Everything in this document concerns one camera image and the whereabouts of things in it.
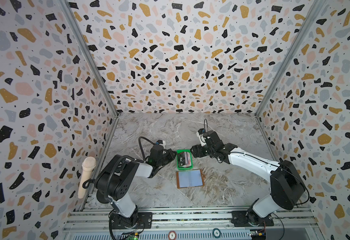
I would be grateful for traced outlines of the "green plastic card tray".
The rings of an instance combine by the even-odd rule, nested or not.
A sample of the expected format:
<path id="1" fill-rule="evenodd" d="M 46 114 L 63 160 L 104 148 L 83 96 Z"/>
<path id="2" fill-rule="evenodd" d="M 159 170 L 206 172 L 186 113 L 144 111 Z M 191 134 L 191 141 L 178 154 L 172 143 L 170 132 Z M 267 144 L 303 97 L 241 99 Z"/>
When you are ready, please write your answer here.
<path id="1" fill-rule="evenodd" d="M 179 171 L 191 170 L 193 168 L 193 157 L 190 150 L 177 150 L 176 161 Z"/>

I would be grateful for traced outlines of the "stack of credit cards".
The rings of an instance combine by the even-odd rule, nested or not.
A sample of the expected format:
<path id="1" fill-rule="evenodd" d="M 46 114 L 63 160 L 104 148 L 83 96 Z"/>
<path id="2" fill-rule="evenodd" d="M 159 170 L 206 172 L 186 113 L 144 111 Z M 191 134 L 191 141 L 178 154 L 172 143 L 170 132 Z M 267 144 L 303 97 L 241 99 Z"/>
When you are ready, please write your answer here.
<path id="1" fill-rule="evenodd" d="M 178 164 L 181 168 L 188 168 L 191 166 L 191 155 L 189 152 L 181 152 L 178 154 Z"/>

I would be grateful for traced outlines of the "brown leather card holder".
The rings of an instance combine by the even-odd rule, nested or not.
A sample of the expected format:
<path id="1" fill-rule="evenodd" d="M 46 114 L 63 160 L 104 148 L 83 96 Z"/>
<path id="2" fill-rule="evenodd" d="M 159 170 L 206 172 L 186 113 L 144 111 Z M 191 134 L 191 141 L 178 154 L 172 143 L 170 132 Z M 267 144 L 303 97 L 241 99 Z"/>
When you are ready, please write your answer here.
<path id="1" fill-rule="evenodd" d="M 177 188 L 193 188 L 205 185 L 204 174 L 201 169 L 189 171 L 177 171 Z"/>

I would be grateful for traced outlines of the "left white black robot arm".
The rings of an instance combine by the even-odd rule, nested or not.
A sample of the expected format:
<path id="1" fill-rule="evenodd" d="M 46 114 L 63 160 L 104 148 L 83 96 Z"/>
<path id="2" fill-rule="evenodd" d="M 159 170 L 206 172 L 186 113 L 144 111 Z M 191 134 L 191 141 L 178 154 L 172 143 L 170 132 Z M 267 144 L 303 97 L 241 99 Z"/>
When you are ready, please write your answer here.
<path id="1" fill-rule="evenodd" d="M 154 144 L 144 160 L 115 155 L 94 181 L 96 198 L 102 204 L 111 204 L 109 223 L 120 229 L 138 225 L 138 207 L 128 190 L 135 177 L 153 178 L 163 167 L 175 160 L 177 152 Z"/>

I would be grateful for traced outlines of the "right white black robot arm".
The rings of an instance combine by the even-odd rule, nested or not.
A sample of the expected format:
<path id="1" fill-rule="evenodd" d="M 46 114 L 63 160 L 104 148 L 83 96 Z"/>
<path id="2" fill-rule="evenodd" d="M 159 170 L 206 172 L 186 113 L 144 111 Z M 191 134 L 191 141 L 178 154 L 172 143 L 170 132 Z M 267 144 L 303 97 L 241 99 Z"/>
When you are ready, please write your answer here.
<path id="1" fill-rule="evenodd" d="M 200 144 L 191 148 L 195 158 L 209 156 L 218 162 L 235 165 L 263 178 L 270 184 L 270 192 L 257 199 L 244 213 L 234 212 L 232 223 L 236 226 L 273 225 L 271 215 L 280 210 L 292 210 L 298 204 L 305 184 L 295 166 L 289 161 L 276 162 L 248 153 L 237 145 L 223 143 L 215 131 L 199 129 Z"/>

